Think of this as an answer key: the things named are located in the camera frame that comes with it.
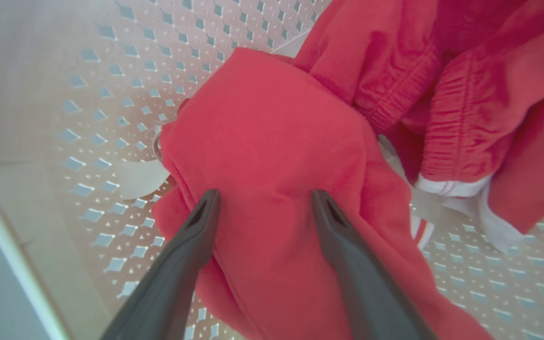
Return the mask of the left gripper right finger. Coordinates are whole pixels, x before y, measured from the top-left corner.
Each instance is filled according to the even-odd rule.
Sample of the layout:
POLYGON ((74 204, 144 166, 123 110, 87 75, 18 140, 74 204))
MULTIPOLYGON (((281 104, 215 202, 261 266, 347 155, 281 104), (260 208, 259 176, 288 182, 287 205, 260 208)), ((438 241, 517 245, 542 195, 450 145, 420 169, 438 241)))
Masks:
POLYGON ((353 340, 438 340, 332 196, 313 190, 311 207, 320 247, 339 282, 353 340))

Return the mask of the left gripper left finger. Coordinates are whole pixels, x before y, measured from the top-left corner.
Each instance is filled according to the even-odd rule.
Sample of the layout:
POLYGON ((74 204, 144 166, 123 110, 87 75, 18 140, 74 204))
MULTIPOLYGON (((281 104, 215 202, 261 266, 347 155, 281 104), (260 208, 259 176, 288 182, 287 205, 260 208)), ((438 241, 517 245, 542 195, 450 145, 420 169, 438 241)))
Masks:
POLYGON ((213 255, 220 208, 220 191, 202 195, 100 340, 183 340, 199 271, 213 255))

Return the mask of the red and white garment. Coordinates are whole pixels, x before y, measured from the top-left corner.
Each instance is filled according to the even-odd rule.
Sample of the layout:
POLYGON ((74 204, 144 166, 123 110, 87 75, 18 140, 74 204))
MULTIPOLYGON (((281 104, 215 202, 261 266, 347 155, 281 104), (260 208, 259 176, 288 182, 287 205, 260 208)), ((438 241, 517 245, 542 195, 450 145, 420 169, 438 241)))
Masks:
POLYGON ((175 187, 153 205, 172 239, 211 188, 221 193, 213 257, 196 293, 249 340, 353 340, 319 245, 310 193, 331 194, 438 340, 493 340, 437 291, 412 232, 411 189, 366 119, 280 58, 236 49, 162 128, 175 187))

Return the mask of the red garment with waistband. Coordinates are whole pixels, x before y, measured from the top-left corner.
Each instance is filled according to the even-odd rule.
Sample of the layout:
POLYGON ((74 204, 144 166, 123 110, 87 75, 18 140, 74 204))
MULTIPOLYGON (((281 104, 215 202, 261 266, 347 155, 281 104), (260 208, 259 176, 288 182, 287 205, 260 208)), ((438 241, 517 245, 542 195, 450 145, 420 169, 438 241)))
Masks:
POLYGON ((497 250, 544 218, 544 0, 331 0, 293 65, 497 250))

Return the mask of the white perforated laundry basket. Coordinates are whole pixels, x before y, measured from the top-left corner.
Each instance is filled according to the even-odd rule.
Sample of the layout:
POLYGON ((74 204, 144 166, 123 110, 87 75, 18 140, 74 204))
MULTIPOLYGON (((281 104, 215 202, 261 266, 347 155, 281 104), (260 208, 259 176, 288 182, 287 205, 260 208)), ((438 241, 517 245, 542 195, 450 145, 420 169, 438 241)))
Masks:
POLYGON ((331 0, 0 0, 0 340, 97 340, 164 245, 116 164, 237 47, 295 56, 331 0))

